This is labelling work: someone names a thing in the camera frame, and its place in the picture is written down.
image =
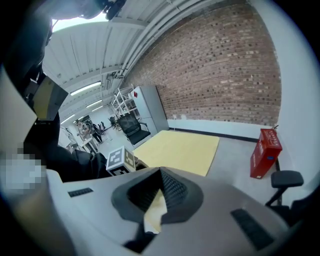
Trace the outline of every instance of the ceiling light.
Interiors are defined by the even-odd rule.
[[[87,107],[87,108],[90,108],[90,107],[92,107],[93,105],[95,105],[95,104],[97,104],[97,103],[100,103],[100,102],[102,102],[102,99],[100,99],[100,100],[96,101],[95,103],[92,103],[92,104],[90,104],[89,106],[86,106],[86,107]]]
[[[101,85],[101,81],[95,82],[95,83],[89,84],[89,85],[87,85],[85,87],[82,87],[82,88],[80,88],[78,90],[75,90],[75,91],[71,92],[70,95],[73,96],[73,95],[81,93],[81,92],[83,92],[83,91],[85,91],[87,89],[90,89],[90,88],[95,87],[95,86],[100,86],[100,85]]]
[[[52,28],[52,32],[54,33],[56,31],[70,28],[73,26],[77,26],[80,24],[95,23],[95,22],[107,22],[107,21],[108,21],[108,19],[106,19],[106,14],[102,13],[102,12],[99,15],[97,15],[96,17],[91,18],[91,19],[85,19],[85,18],[80,18],[80,17],[70,18],[70,19],[60,19],[56,22],[56,24]]]
[[[60,125],[62,125],[64,122],[68,121],[70,118],[73,118],[75,115],[73,114],[72,116],[68,117],[66,120],[64,120],[63,122],[60,123]]]
[[[91,112],[96,111],[96,110],[98,110],[98,109],[100,109],[100,108],[102,108],[102,107],[103,107],[103,106],[97,107],[97,108],[95,108],[94,110],[92,110]]]

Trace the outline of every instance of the gray floor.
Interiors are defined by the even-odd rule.
[[[105,157],[110,151],[121,146],[134,150],[122,131],[107,130],[103,136],[104,142],[98,149]],[[276,192],[271,187],[270,175],[276,169],[273,166],[262,179],[250,177],[250,156],[255,143],[237,139],[220,138],[215,157],[206,175],[209,179],[233,185],[248,194],[258,202],[264,204]]]

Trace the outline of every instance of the red brick wall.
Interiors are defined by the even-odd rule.
[[[212,8],[162,35],[124,86],[156,85],[168,119],[274,125],[280,70],[263,21],[246,3]]]

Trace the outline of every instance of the red fire extinguisher box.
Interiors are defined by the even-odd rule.
[[[261,179],[277,160],[282,146],[274,129],[261,129],[259,140],[250,158],[250,177]]]

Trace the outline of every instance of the yellow mat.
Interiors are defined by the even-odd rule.
[[[133,152],[149,167],[172,167],[206,176],[218,144],[219,137],[162,130]]]

